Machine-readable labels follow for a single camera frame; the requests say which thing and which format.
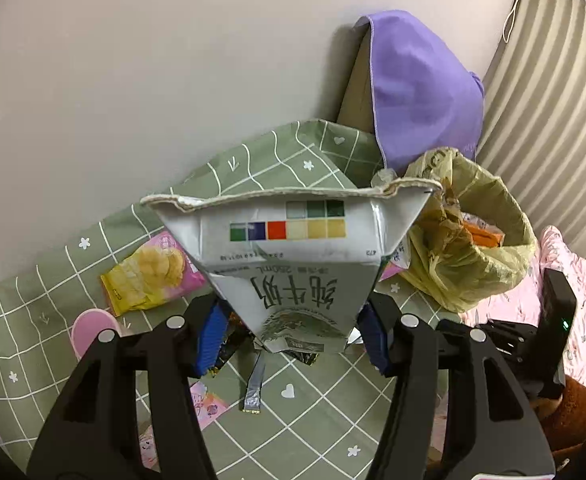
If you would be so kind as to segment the brown fuzzy sleeve forearm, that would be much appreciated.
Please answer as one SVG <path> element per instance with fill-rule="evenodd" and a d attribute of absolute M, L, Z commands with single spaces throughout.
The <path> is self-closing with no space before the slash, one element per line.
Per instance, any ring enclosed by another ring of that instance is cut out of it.
<path fill-rule="evenodd" d="M 540 420 L 556 472 L 576 460 L 586 442 L 586 386 L 566 376 L 562 397 L 562 408 L 547 419 Z"/>

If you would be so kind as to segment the right hand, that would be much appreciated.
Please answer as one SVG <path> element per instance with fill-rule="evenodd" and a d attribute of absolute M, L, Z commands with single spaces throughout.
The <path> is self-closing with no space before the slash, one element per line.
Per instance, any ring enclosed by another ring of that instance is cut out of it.
<path fill-rule="evenodd" d="M 557 399 L 549 399 L 538 396 L 538 398 L 532 399 L 530 401 L 530 406 L 539 420 L 545 420 L 552 416 L 557 410 L 562 408 L 563 405 L 564 399 L 562 396 L 559 396 Z"/>

